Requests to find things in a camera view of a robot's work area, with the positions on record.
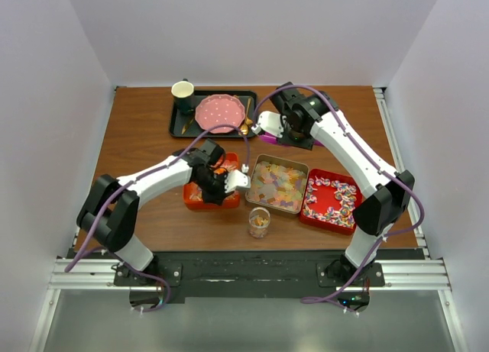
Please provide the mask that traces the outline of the purple plastic scoop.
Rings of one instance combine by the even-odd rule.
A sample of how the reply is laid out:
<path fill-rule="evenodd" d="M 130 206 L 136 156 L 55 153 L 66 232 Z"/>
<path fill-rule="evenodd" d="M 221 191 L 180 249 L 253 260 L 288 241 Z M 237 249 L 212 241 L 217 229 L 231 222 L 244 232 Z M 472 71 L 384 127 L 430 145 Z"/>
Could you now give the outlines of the purple plastic scoop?
<path fill-rule="evenodd" d="M 264 133 L 264 134 L 261 134 L 260 136 L 260 139 L 265 142 L 265 143 L 268 143 L 268 144 L 275 144 L 275 145 L 280 145 L 280 143 L 278 143 L 277 141 L 277 138 L 271 134 L 268 134 L 268 133 Z M 319 141 L 315 141 L 314 142 L 314 145 L 315 146 L 319 146 L 319 147 L 324 147 L 324 145 L 322 145 Z"/>

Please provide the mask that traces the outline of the silver tin of gummies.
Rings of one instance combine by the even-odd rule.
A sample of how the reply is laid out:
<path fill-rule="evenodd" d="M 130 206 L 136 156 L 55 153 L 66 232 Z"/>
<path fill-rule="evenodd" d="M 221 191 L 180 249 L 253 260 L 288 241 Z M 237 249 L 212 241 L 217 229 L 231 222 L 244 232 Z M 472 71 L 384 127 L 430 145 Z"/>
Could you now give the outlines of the silver tin of gummies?
<path fill-rule="evenodd" d="M 251 174 L 251 187 L 245 201 L 251 207 L 295 217 L 300 213 L 309 167 L 304 163 L 260 154 Z"/>

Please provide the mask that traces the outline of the red box of lollipops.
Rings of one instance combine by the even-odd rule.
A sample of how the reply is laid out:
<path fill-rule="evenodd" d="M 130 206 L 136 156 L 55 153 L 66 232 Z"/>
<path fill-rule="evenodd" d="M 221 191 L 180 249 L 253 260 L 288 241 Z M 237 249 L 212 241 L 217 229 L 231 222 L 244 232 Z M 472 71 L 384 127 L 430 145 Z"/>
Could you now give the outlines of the red box of lollipops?
<path fill-rule="evenodd" d="M 357 227 L 353 211 L 362 199 L 358 185 L 350 176 L 312 169 L 299 219 L 314 228 L 350 236 Z"/>

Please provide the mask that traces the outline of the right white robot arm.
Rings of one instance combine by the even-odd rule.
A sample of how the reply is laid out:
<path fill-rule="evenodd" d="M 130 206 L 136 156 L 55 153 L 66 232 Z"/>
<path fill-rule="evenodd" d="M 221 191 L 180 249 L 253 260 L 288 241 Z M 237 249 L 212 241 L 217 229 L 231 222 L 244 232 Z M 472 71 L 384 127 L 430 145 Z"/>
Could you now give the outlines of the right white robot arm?
<path fill-rule="evenodd" d="M 276 111 L 259 114 L 258 126 L 282 145 L 324 146 L 346 168 L 364 198 L 351 214 L 356 229 L 350 244 L 325 268 L 328 276 L 356 286 L 367 277 L 378 247 L 414 197 L 413 174 L 400 172 L 379 157 L 326 92 L 288 82 L 267 99 Z"/>

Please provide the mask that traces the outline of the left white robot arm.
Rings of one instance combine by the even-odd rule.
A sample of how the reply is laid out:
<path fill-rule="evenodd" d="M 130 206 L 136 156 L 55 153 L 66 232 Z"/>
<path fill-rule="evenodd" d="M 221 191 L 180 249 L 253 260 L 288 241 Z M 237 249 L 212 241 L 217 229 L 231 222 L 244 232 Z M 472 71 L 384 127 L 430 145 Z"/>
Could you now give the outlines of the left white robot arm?
<path fill-rule="evenodd" d="M 225 150 L 205 140 L 200 147 L 178 150 L 138 173 L 97 178 L 76 218 L 85 240 L 65 271 L 71 271 L 89 253 L 89 242 L 96 240 L 141 285 L 166 285 L 157 256 L 135 233 L 138 212 L 156 197 L 189 183 L 201 189 L 204 202 L 221 205 L 235 192 L 234 173 L 221 168 L 224 160 Z"/>

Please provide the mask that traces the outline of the orange candy box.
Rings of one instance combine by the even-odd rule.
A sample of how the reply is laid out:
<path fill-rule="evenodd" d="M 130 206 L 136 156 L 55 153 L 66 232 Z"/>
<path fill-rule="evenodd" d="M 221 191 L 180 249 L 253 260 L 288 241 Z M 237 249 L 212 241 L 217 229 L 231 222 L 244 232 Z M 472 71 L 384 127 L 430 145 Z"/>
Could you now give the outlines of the orange candy box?
<path fill-rule="evenodd" d="M 222 174 L 226 171 L 230 172 L 238 168 L 238 155 L 234 152 L 229 152 L 225 155 L 225 159 L 221 158 L 218 167 L 214 170 L 216 174 Z M 237 208 L 241 200 L 238 191 L 234 191 L 226 197 L 222 205 L 213 203 L 205 203 L 202 199 L 202 190 L 194 183 L 190 182 L 183 187 L 183 201 L 186 207 L 190 210 L 214 210 L 219 208 Z"/>

